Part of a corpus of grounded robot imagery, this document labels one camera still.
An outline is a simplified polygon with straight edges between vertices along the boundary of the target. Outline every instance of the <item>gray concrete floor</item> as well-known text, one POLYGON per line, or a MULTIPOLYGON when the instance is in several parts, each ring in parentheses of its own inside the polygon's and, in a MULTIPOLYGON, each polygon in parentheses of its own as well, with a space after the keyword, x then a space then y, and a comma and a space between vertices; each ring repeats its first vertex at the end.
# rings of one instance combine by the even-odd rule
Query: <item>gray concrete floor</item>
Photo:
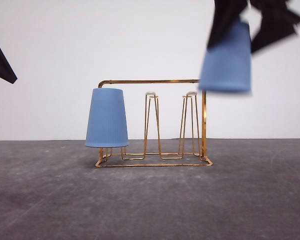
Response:
POLYGON ((208 147, 210 167, 95 168, 83 141, 0 141, 0 240, 300 240, 300 139, 208 147))

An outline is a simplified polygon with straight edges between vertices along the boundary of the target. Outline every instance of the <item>blue cup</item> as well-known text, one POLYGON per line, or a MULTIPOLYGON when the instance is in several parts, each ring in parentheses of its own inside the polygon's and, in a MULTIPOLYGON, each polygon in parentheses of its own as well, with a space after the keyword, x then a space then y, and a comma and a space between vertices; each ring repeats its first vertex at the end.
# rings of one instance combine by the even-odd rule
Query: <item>blue cup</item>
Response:
POLYGON ((85 145, 95 148, 129 145, 124 94, 121 89, 93 89, 85 145))
POLYGON ((216 45, 207 49, 199 89, 217 92, 251 90, 249 25, 237 19, 216 45))

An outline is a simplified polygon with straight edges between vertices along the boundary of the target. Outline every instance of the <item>white backdrop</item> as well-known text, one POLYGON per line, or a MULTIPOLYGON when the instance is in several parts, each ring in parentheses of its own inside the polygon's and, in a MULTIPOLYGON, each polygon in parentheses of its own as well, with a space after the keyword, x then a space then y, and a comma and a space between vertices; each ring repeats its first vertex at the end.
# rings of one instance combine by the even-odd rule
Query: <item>white backdrop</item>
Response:
MULTIPOLYGON (((0 0, 0 46, 18 76, 0 79, 0 140, 84 139, 101 80, 197 79, 213 12, 212 0, 0 0)), ((245 18, 253 35, 260 15, 245 18)), ((209 138, 300 138, 298 32, 253 57, 252 95, 208 94, 209 138)), ((175 138, 181 95, 196 90, 113 87, 124 90, 130 139, 143 137, 145 92, 157 91, 162 137, 175 138)))

